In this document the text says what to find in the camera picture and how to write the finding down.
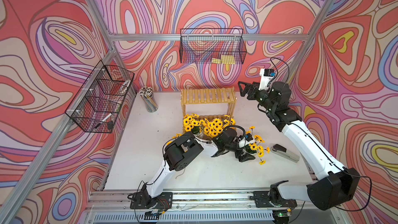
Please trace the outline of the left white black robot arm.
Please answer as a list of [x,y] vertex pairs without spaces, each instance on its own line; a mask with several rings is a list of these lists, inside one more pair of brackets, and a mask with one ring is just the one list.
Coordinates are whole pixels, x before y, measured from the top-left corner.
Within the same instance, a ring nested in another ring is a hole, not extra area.
[[174,138],[163,146],[163,161],[152,180],[142,182],[135,193],[127,196],[130,208],[170,209],[173,193],[164,191],[167,182],[201,153],[214,158],[232,152],[239,162],[246,162],[255,159],[250,151],[256,151],[256,140],[251,132],[238,125],[222,128],[221,133],[210,140],[201,139],[191,131]]

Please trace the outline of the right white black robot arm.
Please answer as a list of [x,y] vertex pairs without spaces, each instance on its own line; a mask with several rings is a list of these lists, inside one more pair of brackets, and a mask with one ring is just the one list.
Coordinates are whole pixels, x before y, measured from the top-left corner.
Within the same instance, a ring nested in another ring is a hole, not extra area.
[[270,89],[260,89],[258,83],[238,82],[239,93],[258,102],[258,110],[266,113],[270,122],[298,149],[315,174],[313,183],[287,180],[271,185],[270,202],[278,205],[287,200],[311,202],[320,210],[328,210],[353,199],[360,175],[333,157],[311,134],[301,116],[290,108],[291,90],[288,84],[274,82]]

